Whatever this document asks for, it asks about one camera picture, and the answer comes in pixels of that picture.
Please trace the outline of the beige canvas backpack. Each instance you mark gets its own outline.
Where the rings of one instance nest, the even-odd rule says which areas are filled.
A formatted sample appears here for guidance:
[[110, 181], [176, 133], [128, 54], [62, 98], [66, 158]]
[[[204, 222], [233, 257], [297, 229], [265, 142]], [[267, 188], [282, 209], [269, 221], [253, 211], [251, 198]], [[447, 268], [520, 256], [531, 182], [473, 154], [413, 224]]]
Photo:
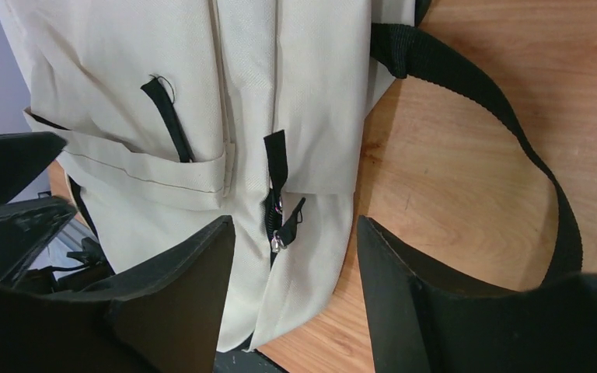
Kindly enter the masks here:
[[236, 230], [220, 352], [328, 304], [351, 234], [365, 117], [415, 77], [491, 112], [534, 152], [475, 64], [420, 30], [416, 1], [0, 1], [34, 131], [110, 265], [126, 271], [220, 215]]

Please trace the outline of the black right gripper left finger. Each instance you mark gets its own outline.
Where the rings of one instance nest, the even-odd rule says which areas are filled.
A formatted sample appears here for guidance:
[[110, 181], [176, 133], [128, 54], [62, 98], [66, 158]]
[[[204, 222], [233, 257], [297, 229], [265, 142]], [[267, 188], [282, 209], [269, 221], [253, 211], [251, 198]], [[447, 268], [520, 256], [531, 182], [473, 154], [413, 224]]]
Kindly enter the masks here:
[[0, 372], [210, 372], [235, 240], [221, 216], [82, 291], [0, 286]]

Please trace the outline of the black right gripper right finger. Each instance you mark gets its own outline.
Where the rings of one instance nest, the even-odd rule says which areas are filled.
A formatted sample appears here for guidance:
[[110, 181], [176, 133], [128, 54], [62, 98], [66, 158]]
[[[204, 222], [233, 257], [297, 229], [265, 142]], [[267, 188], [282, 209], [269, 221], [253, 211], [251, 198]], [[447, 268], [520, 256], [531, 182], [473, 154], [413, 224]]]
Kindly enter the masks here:
[[357, 247], [376, 371], [597, 372], [597, 274], [512, 291], [363, 216]]

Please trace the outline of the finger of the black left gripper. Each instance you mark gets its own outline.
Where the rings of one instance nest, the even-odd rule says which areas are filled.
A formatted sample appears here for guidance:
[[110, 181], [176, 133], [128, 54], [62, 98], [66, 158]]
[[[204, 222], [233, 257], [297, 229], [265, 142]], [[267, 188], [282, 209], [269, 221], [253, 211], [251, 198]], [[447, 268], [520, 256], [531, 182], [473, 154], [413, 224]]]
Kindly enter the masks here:
[[60, 197], [0, 205], [0, 285], [14, 287], [75, 215]]
[[0, 134], [0, 204], [30, 185], [66, 144], [64, 138], [45, 131]]

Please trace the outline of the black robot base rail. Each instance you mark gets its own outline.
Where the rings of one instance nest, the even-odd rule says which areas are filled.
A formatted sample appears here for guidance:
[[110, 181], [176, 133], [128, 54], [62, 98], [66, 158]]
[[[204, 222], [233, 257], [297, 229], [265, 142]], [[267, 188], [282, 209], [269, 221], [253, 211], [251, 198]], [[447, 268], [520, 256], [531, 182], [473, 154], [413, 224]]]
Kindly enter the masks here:
[[282, 366], [258, 350], [217, 352], [214, 373], [288, 373]]

